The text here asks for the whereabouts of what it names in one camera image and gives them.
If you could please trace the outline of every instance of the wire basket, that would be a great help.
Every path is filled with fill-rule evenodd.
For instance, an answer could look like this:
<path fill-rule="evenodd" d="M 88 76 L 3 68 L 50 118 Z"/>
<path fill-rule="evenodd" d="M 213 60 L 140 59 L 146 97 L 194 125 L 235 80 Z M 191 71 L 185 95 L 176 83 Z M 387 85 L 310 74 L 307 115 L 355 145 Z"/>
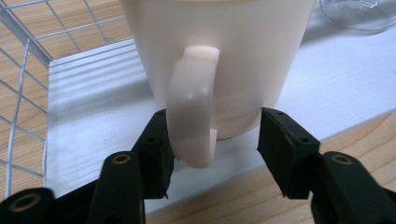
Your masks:
<path fill-rule="evenodd" d="M 0 0 L 4 198 L 45 185 L 50 62 L 130 35 L 118 0 Z"/>

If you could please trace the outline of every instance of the ceramic cup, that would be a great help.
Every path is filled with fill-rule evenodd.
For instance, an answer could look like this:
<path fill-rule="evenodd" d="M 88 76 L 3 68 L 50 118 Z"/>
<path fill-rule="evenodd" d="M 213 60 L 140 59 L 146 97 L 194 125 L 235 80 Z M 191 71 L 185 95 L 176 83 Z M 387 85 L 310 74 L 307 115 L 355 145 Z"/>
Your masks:
<path fill-rule="evenodd" d="M 316 0 L 120 0 L 177 158 L 207 167 L 217 139 L 274 107 Z"/>

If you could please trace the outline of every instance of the clear glass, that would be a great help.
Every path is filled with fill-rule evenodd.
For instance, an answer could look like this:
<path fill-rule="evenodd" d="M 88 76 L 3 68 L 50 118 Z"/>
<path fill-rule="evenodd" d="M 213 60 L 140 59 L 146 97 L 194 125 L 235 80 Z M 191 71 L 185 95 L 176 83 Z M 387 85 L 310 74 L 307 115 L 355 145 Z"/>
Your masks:
<path fill-rule="evenodd" d="M 361 31 L 382 30 L 396 23 L 396 0 L 320 0 L 333 22 Z"/>

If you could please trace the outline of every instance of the white mat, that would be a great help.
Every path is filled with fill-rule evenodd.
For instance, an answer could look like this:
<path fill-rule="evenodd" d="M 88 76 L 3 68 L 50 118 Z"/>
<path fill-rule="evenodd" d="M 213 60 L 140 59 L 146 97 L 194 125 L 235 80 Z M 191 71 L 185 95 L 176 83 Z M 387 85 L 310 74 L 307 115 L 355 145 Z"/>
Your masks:
<path fill-rule="evenodd" d="M 277 104 L 323 140 L 396 108 L 396 27 L 366 35 L 330 24 L 317 7 Z M 53 61 L 47 186 L 57 196 L 97 178 L 106 156 L 130 150 L 157 110 L 134 41 Z M 147 212 L 263 166 L 258 129 L 217 143 L 213 165 L 176 162 L 169 199 Z"/>

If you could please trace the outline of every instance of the wooden table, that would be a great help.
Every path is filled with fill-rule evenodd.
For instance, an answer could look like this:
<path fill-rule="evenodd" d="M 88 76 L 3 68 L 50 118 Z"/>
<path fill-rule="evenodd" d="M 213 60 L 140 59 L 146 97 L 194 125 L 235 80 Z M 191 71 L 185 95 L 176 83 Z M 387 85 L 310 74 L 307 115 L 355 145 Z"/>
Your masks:
<path fill-rule="evenodd" d="M 396 190 L 396 111 L 323 141 L 320 152 L 356 157 L 375 180 Z M 310 201 L 283 198 L 266 167 L 148 216 L 148 223 L 314 223 Z"/>

